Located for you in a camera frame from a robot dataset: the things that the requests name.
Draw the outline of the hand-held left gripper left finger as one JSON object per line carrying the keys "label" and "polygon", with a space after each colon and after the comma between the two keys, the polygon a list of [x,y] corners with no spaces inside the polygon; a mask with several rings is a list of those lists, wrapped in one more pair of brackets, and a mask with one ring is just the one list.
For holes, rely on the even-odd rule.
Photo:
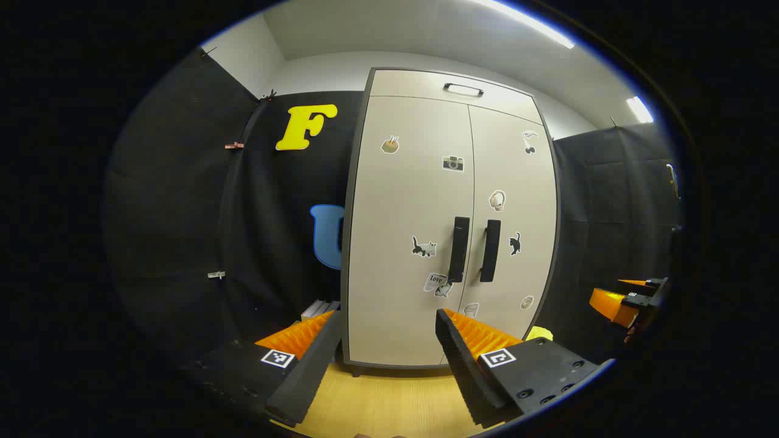
{"label": "hand-held left gripper left finger", "polygon": [[308,413],[342,333],[342,311],[326,311],[252,344],[225,344],[183,372],[242,413],[294,427]]}

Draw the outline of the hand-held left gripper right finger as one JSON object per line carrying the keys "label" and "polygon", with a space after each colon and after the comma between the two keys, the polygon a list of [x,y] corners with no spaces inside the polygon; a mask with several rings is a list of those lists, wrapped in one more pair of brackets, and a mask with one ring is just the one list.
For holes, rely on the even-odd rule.
{"label": "hand-held left gripper right finger", "polygon": [[545,336],[522,341],[456,311],[436,311],[436,336],[476,425],[514,426],[548,413],[607,371]]}

